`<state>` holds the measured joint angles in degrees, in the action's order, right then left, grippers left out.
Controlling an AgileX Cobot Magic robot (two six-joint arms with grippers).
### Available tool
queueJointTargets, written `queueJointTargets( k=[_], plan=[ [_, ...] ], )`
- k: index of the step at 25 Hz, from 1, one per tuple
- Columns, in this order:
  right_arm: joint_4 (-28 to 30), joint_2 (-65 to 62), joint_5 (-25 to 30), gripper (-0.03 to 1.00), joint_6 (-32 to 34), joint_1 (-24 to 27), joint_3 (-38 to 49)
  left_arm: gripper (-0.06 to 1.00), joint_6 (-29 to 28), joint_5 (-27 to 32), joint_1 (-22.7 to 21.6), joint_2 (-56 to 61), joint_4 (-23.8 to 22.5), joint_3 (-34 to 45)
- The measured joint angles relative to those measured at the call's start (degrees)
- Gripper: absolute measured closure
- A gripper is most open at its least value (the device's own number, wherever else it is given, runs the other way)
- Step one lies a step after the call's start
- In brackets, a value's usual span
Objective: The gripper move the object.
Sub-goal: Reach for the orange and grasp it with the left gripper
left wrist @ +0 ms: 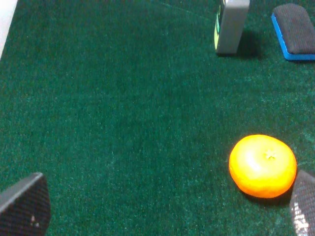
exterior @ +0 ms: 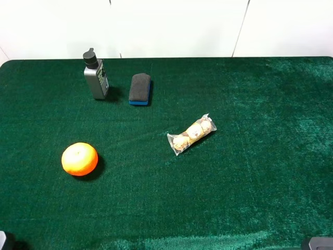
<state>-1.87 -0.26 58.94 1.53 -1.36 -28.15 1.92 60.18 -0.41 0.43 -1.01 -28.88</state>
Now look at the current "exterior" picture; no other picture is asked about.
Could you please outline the grey robot base right corner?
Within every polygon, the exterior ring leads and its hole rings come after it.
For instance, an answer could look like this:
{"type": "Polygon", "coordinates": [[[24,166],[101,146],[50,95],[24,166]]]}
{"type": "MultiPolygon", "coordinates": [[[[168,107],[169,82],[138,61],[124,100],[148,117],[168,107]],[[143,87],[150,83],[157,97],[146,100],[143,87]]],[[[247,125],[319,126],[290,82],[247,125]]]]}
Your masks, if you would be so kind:
{"type": "Polygon", "coordinates": [[[312,237],[306,238],[301,244],[302,250],[333,250],[333,237],[312,237]]]}

